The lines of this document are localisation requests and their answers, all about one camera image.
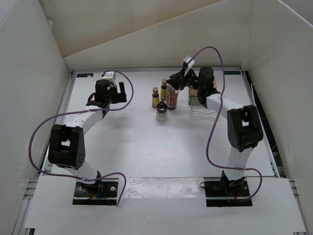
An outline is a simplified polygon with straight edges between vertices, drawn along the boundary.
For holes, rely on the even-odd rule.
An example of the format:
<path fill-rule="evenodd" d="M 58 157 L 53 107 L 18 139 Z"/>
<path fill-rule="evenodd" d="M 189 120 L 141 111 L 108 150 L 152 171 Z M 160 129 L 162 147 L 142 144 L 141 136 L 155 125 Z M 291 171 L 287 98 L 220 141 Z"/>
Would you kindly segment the red label sauce bottle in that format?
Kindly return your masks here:
<path fill-rule="evenodd" d="M 173 110 L 177 106 L 178 100 L 178 91 L 175 90 L 171 85 L 168 84 L 167 86 L 167 97 L 166 97 L 166 104 L 169 110 Z"/>

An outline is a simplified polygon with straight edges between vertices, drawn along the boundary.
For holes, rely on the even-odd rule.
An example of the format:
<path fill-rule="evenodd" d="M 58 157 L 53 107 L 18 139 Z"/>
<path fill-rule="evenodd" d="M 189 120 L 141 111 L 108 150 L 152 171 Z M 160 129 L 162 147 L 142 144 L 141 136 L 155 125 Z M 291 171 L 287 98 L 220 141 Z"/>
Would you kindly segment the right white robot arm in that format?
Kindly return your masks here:
<path fill-rule="evenodd" d="M 244 171 L 253 149 L 263 139 L 263 131 L 254 105 L 237 104 L 223 96 L 214 86 L 214 71 L 202 67 L 198 74 L 183 68 L 169 77 L 167 83 L 175 90 L 185 87 L 197 91 L 197 99 L 203 107 L 217 112 L 216 117 L 227 121 L 227 137 L 231 145 L 226 166 L 216 165 L 222 170 L 220 191 L 230 196 L 244 185 Z"/>

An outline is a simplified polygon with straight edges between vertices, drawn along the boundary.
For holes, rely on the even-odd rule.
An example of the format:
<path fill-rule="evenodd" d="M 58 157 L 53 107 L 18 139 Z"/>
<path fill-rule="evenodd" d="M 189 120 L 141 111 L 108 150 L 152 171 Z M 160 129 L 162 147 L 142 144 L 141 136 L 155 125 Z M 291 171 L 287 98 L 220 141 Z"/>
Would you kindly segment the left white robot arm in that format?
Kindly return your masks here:
<path fill-rule="evenodd" d="M 123 82 L 119 82 L 119 88 L 120 92 L 112 79 L 97 80 L 95 92 L 88 98 L 86 108 L 101 110 L 85 110 L 66 124 L 55 124 L 51 129 L 48 161 L 78 177 L 78 181 L 86 184 L 85 189 L 92 196 L 99 195 L 103 187 L 96 180 L 100 173 L 85 160 L 84 135 L 106 116 L 111 104 L 127 101 Z"/>

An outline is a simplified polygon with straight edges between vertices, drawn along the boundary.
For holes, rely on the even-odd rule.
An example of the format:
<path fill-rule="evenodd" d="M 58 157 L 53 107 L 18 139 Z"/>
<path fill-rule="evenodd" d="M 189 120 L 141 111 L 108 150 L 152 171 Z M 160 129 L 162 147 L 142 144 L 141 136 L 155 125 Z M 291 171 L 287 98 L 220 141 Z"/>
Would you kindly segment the rear yellow label bottle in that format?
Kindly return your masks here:
<path fill-rule="evenodd" d="M 160 99 L 166 100 L 166 96 L 167 96 L 167 82 L 166 79 L 163 79 L 161 84 Z"/>

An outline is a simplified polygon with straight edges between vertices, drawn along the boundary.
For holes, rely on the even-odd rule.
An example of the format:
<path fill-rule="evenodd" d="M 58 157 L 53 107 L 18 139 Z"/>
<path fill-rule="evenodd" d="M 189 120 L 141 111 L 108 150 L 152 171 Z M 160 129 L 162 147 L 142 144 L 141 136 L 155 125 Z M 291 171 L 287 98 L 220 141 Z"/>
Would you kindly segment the yellow label bottle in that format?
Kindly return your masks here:
<path fill-rule="evenodd" d="M 156 108 L 159 103 L 159 93 L 158 93 L 158 87 L 153 87 L 152 92 L 152 107 Z"/>
<path fill-rule="evenodd" d="M 167 96 L 167 82 L 166 79 L 163 79 L 161 84 L 160 99 L 166 100 L 166 96 Z"/>

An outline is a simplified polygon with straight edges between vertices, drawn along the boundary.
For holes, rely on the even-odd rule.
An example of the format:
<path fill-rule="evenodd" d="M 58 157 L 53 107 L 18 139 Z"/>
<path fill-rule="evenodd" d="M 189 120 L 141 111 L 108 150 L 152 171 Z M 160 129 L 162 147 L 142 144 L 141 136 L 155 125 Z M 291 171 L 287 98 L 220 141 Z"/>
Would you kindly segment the tiered clear acrylic rack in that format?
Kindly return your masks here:
<path fill-rule="evenodd" d="M 214 94 L 220 94 L 216 88 L 216 81 L 214 78 L 206 78 L 203 81 L 195 80 L 189 85 L 189 94 L 192 99 L 191 104 L 198 104 L 204 108 L 207 107 L 206 99 Z"/>

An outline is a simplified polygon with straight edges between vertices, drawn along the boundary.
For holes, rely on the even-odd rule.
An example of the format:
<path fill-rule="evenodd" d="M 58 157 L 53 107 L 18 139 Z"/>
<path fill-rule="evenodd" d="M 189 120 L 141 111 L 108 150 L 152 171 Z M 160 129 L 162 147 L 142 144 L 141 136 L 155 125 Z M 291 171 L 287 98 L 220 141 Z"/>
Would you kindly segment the front yellow label bottle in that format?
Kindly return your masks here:
<path fill-rule="evenodd" d="M 159 93 L 158 93 L 158 87 L 153 87 L 152 92 L 152 107 L 156 108 L 159 103 Z"/>

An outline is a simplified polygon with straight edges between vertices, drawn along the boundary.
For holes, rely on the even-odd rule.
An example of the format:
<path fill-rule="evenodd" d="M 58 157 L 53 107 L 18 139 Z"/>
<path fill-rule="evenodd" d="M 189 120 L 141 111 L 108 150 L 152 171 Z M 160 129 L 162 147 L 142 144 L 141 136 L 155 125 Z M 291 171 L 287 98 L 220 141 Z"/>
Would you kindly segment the white powder jar black cap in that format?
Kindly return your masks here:
<path fill-rule="evenodd" d="M 165 122 L 167 120 L 168 107 L 164 101 L 160 101 L 156 106 L 156 120 L 159 122 Z"/>

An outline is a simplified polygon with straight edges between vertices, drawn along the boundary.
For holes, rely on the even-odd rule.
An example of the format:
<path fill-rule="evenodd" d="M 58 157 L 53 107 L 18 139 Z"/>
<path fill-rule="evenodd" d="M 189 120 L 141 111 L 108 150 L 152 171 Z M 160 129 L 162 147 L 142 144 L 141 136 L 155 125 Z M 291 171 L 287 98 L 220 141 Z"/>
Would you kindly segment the aluminium table frame rail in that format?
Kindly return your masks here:
<path fill-rule="evenodd" d="M 200 67 L 193 67 L 194 70 L 199 70 Z M 113 68 L 113 69 L 74 69 L 71 74 L 78 73 L 100 73 L 103 71 L 120 71 L 120 72 L 138 72 L 138 71 L 180 71 L 182 67 L 160 67 L 160 68 Z M 222 67 L 212 67 L 213 70 L 221 71 Z M 242 71 L 241 67 L 225 67 L 225 71 Z"/>

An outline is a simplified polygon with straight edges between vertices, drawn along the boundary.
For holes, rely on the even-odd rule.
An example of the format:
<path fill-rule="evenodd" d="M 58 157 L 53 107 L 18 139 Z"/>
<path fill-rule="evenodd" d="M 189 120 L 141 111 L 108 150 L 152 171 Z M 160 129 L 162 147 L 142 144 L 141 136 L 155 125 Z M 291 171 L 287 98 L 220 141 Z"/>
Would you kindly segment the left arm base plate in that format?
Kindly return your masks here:
<path fill-rule="evenodd" d="M 103 179 L 101 183 L 93 185 L 76 182 L 72 204 L 115 206 L 118 184 L 117 178 Z"/>

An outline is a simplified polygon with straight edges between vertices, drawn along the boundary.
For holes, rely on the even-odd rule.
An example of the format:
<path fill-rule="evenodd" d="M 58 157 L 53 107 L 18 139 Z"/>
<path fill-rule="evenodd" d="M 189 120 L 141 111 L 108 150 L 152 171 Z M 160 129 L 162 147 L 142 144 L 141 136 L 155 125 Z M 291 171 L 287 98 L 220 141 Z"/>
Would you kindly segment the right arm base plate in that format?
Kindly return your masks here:
<path fill-rule="evenodd" d="M 225 192 L 219 181 L 203 181 L 199 183 L 201 189 L 205 190 L 207 207 L 252 207 L 247 181 L 241 188 L 231 192 Z"/>

